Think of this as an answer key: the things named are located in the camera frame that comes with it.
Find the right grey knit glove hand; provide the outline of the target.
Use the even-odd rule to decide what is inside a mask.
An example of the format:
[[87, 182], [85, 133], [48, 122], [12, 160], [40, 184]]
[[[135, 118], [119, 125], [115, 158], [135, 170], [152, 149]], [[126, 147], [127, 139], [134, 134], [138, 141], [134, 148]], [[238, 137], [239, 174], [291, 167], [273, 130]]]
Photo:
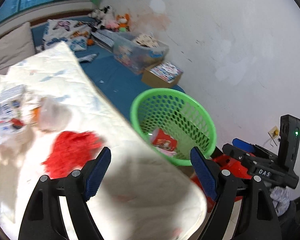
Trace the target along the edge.
[[290, 194], [287, 187], [276, 186], [269, 190], [273, 206], [278, 217], [283, 215], [290, 206]]

